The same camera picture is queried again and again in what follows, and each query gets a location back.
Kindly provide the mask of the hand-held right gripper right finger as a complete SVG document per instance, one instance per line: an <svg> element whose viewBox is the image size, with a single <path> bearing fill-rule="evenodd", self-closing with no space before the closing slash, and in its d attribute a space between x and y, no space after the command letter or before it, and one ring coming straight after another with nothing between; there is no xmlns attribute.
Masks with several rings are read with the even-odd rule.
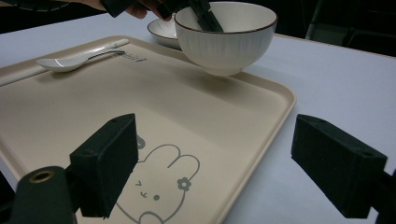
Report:
<svg viewBox="0 0 396 224"><path fill-rule="evenodd" d="M324 119L299 114L291 157L344 217L368 217L384 154Z"/></svg>

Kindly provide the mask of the white ceramic spoon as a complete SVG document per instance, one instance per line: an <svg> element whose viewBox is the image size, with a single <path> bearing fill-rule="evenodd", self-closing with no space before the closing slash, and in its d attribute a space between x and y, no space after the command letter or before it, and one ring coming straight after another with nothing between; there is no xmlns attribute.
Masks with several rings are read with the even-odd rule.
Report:
<svg viewBox="0 0 396 224"><path fill-rule="evenodd" d="M63 59L39 59L36 63L43 68L57 73L65 73L78 69L84 63L94 57L98 57L107 53L124 53L121 49L102 49L96 52L83 53Z"/></svg>

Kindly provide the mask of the white plate with dark rim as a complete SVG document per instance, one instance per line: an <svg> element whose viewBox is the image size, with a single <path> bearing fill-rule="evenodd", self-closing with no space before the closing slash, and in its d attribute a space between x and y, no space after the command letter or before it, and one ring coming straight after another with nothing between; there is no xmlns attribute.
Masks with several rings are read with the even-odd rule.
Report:
<svg viewBox="0 0 396 224"><path fill-rule="evenodd" d="M171 49L180 49L174 20L163 21L158 19L152 21L148 25L148 31L158 44Z"/></svg>

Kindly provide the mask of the pale table cover sheet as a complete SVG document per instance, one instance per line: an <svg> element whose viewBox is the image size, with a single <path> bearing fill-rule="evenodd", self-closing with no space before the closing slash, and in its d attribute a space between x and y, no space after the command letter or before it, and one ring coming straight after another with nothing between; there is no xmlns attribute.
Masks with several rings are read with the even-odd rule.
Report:
<svg viewBox="0 0 396 224"><path fill-rule="evenodd" d="M107 14L0 34L0 67L110 35L150 39L153 15ZM396 59L284 35L274 37L250 74L291 88L293 115L326 119L388 156L396 170ZM226 224L374 224L346 219L291 159L295 118L289 117L251 176Z"/></svg>

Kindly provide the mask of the beige tray with rabbit print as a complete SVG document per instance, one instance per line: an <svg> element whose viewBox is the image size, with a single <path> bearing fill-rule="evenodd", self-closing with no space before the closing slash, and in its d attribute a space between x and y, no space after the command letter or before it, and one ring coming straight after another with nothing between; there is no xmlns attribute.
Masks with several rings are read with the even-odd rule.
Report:
<svg viewBox="0 0 396 224"><path fill-rule="evenodd" d="M0 69L0 161L16 178L66 166L107 121L134 114L139 162L106 224L220 224L295 104L287 87L215 77L173 49L127 38L124 53L66 74Z"/></svg>

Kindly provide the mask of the white bowl with dark rim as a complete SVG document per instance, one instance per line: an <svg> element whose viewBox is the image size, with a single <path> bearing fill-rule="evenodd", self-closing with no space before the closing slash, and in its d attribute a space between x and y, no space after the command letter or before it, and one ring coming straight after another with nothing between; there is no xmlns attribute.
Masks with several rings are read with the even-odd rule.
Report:
<svg viewBox="0 0 396 224"><path fill-rule="evenodd" d="M231 76L255 63L269 48L278 16L268 8L243 2L212 2L222 31L201 29L189 7L175 15L178 44L193 63L215 76Z"/></svg>

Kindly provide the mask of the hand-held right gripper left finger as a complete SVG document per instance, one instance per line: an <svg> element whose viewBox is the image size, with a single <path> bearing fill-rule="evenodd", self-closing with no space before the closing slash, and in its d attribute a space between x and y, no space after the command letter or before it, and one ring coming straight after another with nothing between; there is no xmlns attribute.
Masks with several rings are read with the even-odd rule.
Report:
<svg viewBox="0 0 396 224"><path fill-rule="evenodd" d="M138 161L135 115L108 121L70 154L72 201L84 217L109 217Z"/></svg>

